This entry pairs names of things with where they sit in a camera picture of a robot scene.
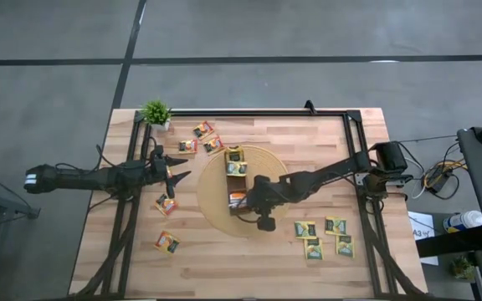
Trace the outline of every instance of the potted plant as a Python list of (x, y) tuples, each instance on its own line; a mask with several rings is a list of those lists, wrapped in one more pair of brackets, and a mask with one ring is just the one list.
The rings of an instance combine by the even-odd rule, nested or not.
[(148, 101), (141, 113), (145, 122), (150, 124), (154, 130), (167, 131), (171, 124), (171, 109), (168, 109), (160, 99)]

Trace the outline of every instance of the concrete floor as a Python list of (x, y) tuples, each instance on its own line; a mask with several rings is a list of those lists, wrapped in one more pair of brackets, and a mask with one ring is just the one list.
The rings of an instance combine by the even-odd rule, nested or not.
[[(124, 57), (137, 0), (0, 0), (0, 59)], [(135, 57), (482, 54), (482, 0), (148, 0)], [(0, 300), (65, 296), (89, 192), (27, 195), (37, 164), (92, 167), (121, 71), (114, 66), (0, 67), (0, 180), (40, 218), (13, 223)], [(132, 66), (122, 108), (156, 97), (175, 108), (382, 107), (390, 137), (452, 135), (482, 125), (482, 62)], [(410, 144), (426, 166), (451, 139)], [(442, 202), (412, 211), (478, 207), (469, 178)], [(406, 191), (412, 190), (412, 184)], [(424, 267), (431, 293), (472, 298), (444, 267)]]

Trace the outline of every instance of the round woven mat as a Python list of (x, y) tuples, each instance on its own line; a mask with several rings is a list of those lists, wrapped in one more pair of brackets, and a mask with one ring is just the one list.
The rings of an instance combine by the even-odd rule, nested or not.
[[(271, 181), (278, 181), (279, 176), (288, 171), (284, 163), (268, 150), (242, 145), (244, 158), (249, 163), (247, 169), (247, 188), (254, 185), (254, 176), (268, 176)], [(228, 209), (228, 193), (226, 189), (226, 166), (224, 150), (219, 151), (204, 167), (198, 179), (197, 199), (200, 210), (206, 219), (218, 230), (235, 237), (252, 237), (262, 233), (255, 223), (247, 223), (230, 216)], [(289, 204), (277, 206), (271, 217), (279, 221), (285, 216)], [(251, 212), (243, 214), (243, 218), (255, 221), (258, 215)]]

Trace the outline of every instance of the small package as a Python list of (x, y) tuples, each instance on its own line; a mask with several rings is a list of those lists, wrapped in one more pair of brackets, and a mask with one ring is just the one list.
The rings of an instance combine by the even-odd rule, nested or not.
[(226, 163), (226, 176), (247, 176), (247, 162), (228, 161)]
[(158, 198), (154, 205), (156, 205), (156, 208), (159, 209), (159, 211), (163, 213), (165, 217), (171, 214), (171, 212), (177, 208), (176, 200), (169, 199), (166, 194), (163, 194), (160, 198)]
[(347, 220), (339, 217), (325, 218), (325, 233), (331, 235), (346, 235)]
[(247, 206), (247, 194), (245, 191), (233, 191), (228, 194), (228, 206), (230, 209), (241, 209)]
[(336, 236), (336, 254), (355, 257), (355, 245), (350, 235)]
[(295, 237), (300, 239), (317, 238), (315, 222), (295, 222)]
[(180, 244), (180, 240), (174, 237), (167, 231), (161, 232), (159, 239), (157, 239), (154, 245), (159, 251), (172, 255), (176, 251), (177, 246)]
[(198, 140), (196, 139), (180, 141), (178, 152), (180, 154), (193, 154), (197, 152), (197, 148), (198, 148)]
[(219, 136), (204, 143), (204, 149), (206, 149), (208, 155), (211, 155), (216, 151), (220, 151), (223, 147), (223, 142), (221, 141), (221, 138)]
[(192, 132), (198, 139), (202, 140), (213, 133), (213, 127), (207, 121), (204, 121), (192, 129)]
[(305, 239), (305, 257), (323, 260), (323, 242), (320, 238)]

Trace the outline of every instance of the butcher block tabletop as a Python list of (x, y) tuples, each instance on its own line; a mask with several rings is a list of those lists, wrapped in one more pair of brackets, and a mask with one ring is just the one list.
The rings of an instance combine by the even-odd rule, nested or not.
[[(388, 141), (382, 110), (359, 110), (368, 147)], [(114, 164), (126, 159), (134, 113), (135, 110), (113, 112), (104, 155)], [(314, 171), (349, 157), (343, 121), (339, 117), (173, 117), (168, 132), (153, 131), (152, 135), (158, 144), (165, 146), (168, 155), (188, 159), (187, 163), (174, 166), (173, 174), (189, 170), (192, 173), (178, 183), (176, 200), (180, 205), (168, 217), (154, 206), (154, 201), (165, 192), (165, 186), (155, 184), (143, 188), (126, 298), (373, 297), (356, 193), (346, 181), (323, 186), (305, 201), (291, 204), (285, 217), (277, 221), (274, 232), (233, 237), (208, 222), (198, 206), (197, 184), (210, 156), (201, 145), (196, 155), (177, 154), (178, 142), (194, 139), (192, 128), (204, 120), (226, 146), (254, 145), (266, 149), (284, 163), (288, 172)], [(90, 205), (108, 196), (95, 191)], [(107, 201), (88, 214), (70, 293), (82, 289), (105, 260), (115, 212), (116, 201)], [(382, 215), (392, 256), (413, 283), (427, 292), (403, 198), (399, 195), (387, 198)], [(354, 258), (336, 254), (335, 237), (324, 231), (325, 216), (347, 220), (347, 233), (355, 241)], [(295, 221), (315, 222), (317, 235), (323, 241), (324, 260), (305, 259), (303, 241), (295, 238)], [(164, 230), (181, 240), (171, 256), (154, 247)], [(387, 291), (378, 255), (377, 268), (382, 290)], [(115, 266), (115, 270), (119, 269), (120, 263)], [(118, 282), (116, 272), (113, 281)]]

